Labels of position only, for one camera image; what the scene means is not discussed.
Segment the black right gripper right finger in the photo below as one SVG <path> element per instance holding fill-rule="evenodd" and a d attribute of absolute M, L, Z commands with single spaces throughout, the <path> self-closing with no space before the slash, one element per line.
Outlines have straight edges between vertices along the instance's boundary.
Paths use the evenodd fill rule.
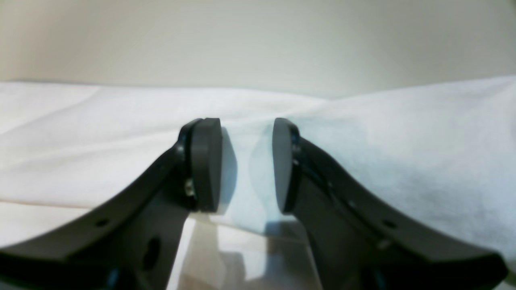
<path fill-rule="evenodd" d="M 421 224 L 373 195 L 327 152 L 276 118 L 279 210 L 303 226 L 325 290 L 492 290 L 502 256 Z"/>

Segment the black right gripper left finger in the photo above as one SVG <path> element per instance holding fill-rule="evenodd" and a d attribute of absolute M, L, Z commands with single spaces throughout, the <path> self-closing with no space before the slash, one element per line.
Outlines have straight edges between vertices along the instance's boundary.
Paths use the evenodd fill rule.
<path fill-rule="evenodd" d="M 223 133 L 195 119 L 133 183 L 89 213 L 3 247 L 2 290 L 165 290 L 191 212 L 215 213 Z"/>

